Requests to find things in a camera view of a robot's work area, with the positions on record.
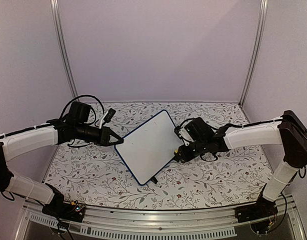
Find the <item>blue framed whiteboard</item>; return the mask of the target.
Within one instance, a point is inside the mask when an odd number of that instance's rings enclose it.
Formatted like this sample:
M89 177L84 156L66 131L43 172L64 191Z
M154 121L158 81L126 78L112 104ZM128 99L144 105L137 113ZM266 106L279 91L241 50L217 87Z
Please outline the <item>blue framed whiteboard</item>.
M115 151L140 186L146 185L183 145L174 133L176 125L163 109L123 137Z

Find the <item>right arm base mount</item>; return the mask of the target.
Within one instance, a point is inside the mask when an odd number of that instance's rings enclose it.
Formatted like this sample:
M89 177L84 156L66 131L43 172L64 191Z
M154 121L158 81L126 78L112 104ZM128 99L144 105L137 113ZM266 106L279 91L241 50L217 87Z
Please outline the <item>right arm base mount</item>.
M245 223L274 216L278 213L275 202L260 198L255 203L238 206L234 209L234 216L239 223Z

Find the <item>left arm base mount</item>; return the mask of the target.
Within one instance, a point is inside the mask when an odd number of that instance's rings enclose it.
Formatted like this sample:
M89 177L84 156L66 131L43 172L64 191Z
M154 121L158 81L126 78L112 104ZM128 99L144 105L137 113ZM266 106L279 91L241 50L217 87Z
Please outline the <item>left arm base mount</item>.
M42 213L72 222L81 223L85 216L86 204L77 200L66 202L62 198L53 199L49 204L44 204Z

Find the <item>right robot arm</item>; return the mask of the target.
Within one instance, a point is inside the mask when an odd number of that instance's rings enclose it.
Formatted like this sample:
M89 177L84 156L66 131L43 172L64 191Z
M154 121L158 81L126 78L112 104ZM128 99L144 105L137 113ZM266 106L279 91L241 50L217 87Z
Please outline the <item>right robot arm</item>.
M283 147L283 160L263 187L259 202L252 206L252 214L256 218L263 218L271 211L271 203L277 200L299 170L307 165L307 128L291 110L271 120L245 125L227 123L219 128L207 124L201 117L189 118L176 126L174 132L183 141L183 145L174 151L173 157L181 163L205 154L216 157L218 153L249 146Z

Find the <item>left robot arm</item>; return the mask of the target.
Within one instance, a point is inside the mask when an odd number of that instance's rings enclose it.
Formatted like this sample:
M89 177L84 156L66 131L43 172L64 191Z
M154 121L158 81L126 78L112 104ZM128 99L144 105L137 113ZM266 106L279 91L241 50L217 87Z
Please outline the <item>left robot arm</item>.
M8 162L37 150L74 140L101 147L122 144L123 138L106 126L116 111L113 108L105 110L96 96L87 94L86 98L96 100L102 111L100 120L90 121L90 114L96 111L91 105L80 102L80 98L77 96L70 100L57 118L40 125L0 134L0 193L8 192L40 202L47 205L57 217L64 217L68 213L65 197L61 192L49 184L11 171Z

